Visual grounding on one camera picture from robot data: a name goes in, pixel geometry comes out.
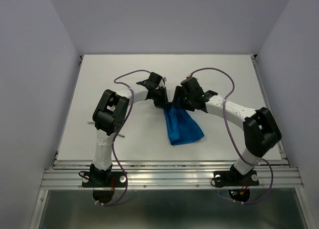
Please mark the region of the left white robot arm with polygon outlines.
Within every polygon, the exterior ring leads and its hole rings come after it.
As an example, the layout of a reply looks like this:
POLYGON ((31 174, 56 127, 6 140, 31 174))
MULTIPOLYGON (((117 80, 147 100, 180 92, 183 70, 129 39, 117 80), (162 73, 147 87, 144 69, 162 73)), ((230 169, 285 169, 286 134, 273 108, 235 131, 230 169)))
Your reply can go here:
POLYGON ((105 90, 92 116, 97 140, 90 172, 95 173, 93 179, 99 186, 106 186, 111 180, 109 171, 112 168, 114 138, 124 126, 133 104, 152 100, 156 108, 168 106, 165 78, 154 72, 132 86, 123 85, 127 89, 117 92, 105 90))

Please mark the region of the blue cloth napkin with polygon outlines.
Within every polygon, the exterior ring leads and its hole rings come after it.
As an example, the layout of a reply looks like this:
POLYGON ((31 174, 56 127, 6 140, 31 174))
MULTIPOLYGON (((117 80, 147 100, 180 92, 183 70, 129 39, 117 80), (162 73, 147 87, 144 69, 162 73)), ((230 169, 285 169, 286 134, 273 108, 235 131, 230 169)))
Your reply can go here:
POLYGON ((168 106, 163 112, 167 136, 172 146, 195 143, 204 137, 202 129, 186 110, 174 107, 171 102, 168 106))

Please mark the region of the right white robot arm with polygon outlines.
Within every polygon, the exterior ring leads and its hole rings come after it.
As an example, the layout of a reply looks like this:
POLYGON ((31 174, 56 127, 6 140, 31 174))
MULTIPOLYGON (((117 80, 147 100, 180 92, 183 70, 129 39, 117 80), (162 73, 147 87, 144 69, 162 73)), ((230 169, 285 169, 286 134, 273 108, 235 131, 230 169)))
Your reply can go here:
POLYGON ((188 111, 200 110, 219 116, 243 130, 245 150, 229 172, 231 182, 241 184, 262 157, 281 139, 282 134, 268 108, 252 109, 227 100, 212 90, 203 91, 194 77, 175 88, 172 105, 188 111))

